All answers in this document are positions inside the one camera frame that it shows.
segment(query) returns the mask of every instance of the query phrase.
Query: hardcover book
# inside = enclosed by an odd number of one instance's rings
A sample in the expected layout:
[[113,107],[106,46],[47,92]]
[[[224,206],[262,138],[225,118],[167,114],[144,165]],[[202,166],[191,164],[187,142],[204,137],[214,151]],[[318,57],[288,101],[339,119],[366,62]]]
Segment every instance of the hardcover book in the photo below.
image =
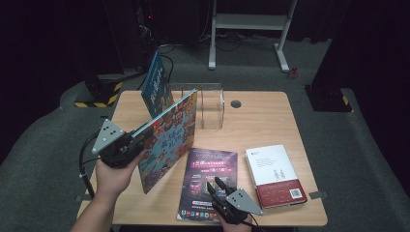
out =
[[238,154],[235,152],[191,148],[188,153],[181,200],[177,219],[220,223],[212,208],[212,197],[206,183],[209,182],[223,199],[225,191],[216,183],[219,177],[227,186],[237,186]]
[[138,165],[144,193],[148,193],[192,146],[196,98],[194,89],[132,135],[145,139],[144,150],[140,153],[143,160]]
[[154,119],[174,103],[165,67],[158,51],[154,54],[141,91],[142,99]]
[[246,156],[262,208],[308,200],[283,145],[247,149]]

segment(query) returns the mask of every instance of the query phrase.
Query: human hand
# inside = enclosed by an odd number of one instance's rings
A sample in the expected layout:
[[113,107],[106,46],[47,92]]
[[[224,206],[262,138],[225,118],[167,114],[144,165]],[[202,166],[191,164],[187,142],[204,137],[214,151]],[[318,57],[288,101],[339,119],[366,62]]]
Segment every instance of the human hand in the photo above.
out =
[[[218,220],[222,224],[223,232],[250,232],[252,231],[252,227],[239,223],[239,224],[229,224],[226,223],[225,219],[217,212]],[[245,219],[245,222],[252,223],[252,217],[248,215]]]
[[131,182],[132,173],[141,162],[142,156],[137,156],[127,167],[111,168],[100,159],[96,163],[97,191],[96,196],[116,200]]

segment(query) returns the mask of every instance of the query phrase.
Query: illustration on book cover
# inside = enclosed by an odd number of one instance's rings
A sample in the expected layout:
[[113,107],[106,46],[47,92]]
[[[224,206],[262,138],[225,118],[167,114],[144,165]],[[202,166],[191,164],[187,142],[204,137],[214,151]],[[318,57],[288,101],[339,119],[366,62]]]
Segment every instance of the illustration on book cover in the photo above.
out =
[[143,160],[138,165],[141,183],[145,193],[192,146],[195,132],[196,90],[175,102],[141,133],[151,134],[145,139]]
[[220,223],[212,208],[212,197],[206,183],[209,182],[217,195],[223,198],[225,191],[215,183],[215,177],[236,188],[237,169],[238,154],[235,152],[191,148],[177,219]]

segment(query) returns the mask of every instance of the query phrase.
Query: blue book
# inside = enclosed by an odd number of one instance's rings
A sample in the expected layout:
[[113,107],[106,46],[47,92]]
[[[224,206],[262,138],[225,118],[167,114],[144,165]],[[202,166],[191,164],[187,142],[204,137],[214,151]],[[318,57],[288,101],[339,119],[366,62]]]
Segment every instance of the blue book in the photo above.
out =
[[174,103],[165,67],[158,51],[151,61],[141,95],[153,119]]
[[133,135],[144,138],[143,157],[138,165],[144,193],[148,193],[166,172],[192,147],[195,133],[197,91],[177,100]]

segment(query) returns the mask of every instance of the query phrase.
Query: wooden table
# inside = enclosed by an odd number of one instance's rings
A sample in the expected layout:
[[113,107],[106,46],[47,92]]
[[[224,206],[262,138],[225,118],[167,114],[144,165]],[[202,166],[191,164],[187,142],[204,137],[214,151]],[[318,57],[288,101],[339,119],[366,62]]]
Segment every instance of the wooden table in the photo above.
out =
[[[196,129],[193,147],[237,152],[238,188],[245,189],[258,202],[245,160],[245,150],[283,144],[305,192],[318,191],[289,100],[284,93],[224,91],[224,98],[222,129]],[[232,107],[230,103],[234,100],[240,101],[242,106]],[[121,94],[112,118],[117,126],[131,131],[150,119],[139,91]],[[186,164],[187,156],[183,156],[148,194],[143,193],[139,173],[135,170],[132,183],[118,199],[113,223],[203,225],[176,219]],[[95,175],[91,182],[95,187]],[[88,201],[82,202],[78,214],[87,204]],[[327,223],[321,199],[311,200],[309,197],[303,205],[267,209],[264,216],[255,218],[262,226],[322,226]]]

